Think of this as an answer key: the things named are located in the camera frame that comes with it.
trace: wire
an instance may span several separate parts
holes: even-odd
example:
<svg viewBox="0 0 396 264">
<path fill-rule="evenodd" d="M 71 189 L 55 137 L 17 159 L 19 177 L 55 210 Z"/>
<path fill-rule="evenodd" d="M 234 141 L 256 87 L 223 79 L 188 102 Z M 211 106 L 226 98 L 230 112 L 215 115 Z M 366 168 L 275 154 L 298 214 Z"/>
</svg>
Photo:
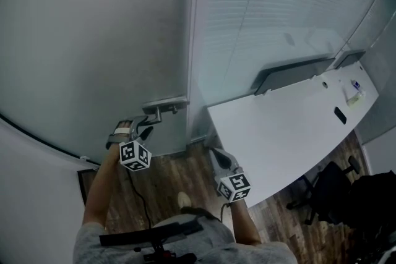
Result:
<svg viewBox="0 0 396 264">
<path fill-rule="evenodd" d="M 230 204 L 229 203 L 225 203 L 224 205 L 222 205 L 222 209 L 220 210 L 220 222 L 221 223 L 223 223 L 223 210 L 224 210 L 224 207 L 229 208 Z"/>
<path fill-rule="evenodd" d="M 151 229 L 151 219 L 149 217 L 149 214 L 147 213 L 146 201 L 144 200 L 144 197 L 136 190 L 134 182 L 132 180 L 132 177 L 131 177 L 131 174 L 129 173 L 129 171 L 126 171 L 126 172 L 128 174 L 129 182 L 131 182 L 131 186 L 132 186 L 134 192 L 136 193 L 136 195 L 138 195 L 143 200 L 144 213 L 146 214 L 146 218 L 148 221 L 148 229 Z"/>
</svg>

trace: door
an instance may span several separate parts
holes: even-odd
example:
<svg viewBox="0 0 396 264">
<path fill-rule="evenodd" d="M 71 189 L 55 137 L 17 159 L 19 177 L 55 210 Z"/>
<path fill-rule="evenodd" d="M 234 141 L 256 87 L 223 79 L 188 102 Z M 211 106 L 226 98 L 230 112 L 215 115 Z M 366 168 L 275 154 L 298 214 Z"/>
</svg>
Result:
<svg viewBox="0 0 396 264">
<path fill-rule="evenodd" d="M 0 0 L 0 113 L 100 163 L 116 123 L 187 93 L 188 0 Z M 184 150 L 186 110 L 147 144 Z"/>
</svg>

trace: shoe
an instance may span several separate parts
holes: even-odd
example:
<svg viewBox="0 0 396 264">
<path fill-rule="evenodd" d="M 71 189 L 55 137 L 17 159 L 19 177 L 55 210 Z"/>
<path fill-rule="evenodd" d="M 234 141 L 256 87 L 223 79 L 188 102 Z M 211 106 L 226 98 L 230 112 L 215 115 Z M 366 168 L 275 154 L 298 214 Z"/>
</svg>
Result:
<svg viewBox="0 0 396 264">
<path fill-rule="evenodd" d="M 185 192 L 180 192 L 178 194 L 178 204 L 180 209 L 183 207 L 191 207 L 191 199 L 188 197 L 188 194 Z"/>
</svg>

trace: hand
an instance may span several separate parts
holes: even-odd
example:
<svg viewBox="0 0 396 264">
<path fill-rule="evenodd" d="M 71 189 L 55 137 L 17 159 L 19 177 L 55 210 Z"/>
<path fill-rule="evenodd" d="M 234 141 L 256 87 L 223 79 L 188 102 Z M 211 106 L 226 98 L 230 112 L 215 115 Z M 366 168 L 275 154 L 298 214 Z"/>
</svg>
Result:
<svg viewBox="0 0 396 264">
<path fill-rule="evenodd" d="M 117 128 L 129 128 L 131 126 L 131 121 L 122 121 L 118 124 Z M 118 134 L 120 137 L 128 137 L 128 134 Z M 109 152 L 107 157 L 111 160 L 118 161 L 119 159 L 119 145 L 118 143 L 112 143 L 109 147 Z"/>
</svg>

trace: wooden floor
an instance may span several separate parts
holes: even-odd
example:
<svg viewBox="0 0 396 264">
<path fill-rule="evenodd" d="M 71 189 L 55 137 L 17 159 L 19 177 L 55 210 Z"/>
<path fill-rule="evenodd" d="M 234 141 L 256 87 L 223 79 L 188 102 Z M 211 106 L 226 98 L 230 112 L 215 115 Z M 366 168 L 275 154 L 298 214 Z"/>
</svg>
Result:
<svg viewBox="0 0 396 264">
<path fill-rule="evenodd" d="M 306 173 L 314 179 L 329 161 L 341 168 L 348 167 L 348 157 L 353 155 L 360 163 L 359 176 L 368 174 L 358 140 L 352 132 L 317 166 Z M 133 192 L 127 170 L 118 169 L 107 230 L 110 233 L 147 229 L 147 221 L 141 199 Z M 226 202 L 214 189 L 208 154 L 201 143 L 191 145 L 180 156 L 162 156 L 152 160 L 150 169 L 131 173 L 136 189 L 147 201 L 148 214 L 154 223 L 178 215 L 177 194 L 186 192 L 195 207 L 203 207 L 220 217 L 220 208 Z M 349 173 L 351 181 L 359 178 Z M 85 191 L 88 192 L 95 172 L 82 173 Z M 298 263 L 348 263 L 348 249 L 353 245 L 353 231 L 346 226 L 334 226 L 318 222 L 304 224 L 309 207 L 287 210 L 286 204 L 297 200 L 306 191 L 303 182 L 296 181 L 274 196 L 253 206 L 249 212 L 259 230 L 263 242 L 282 241 L 289 245 Z M 229 209 L 224 212 L 224 224 L 232 230 Z"/>
</svg>

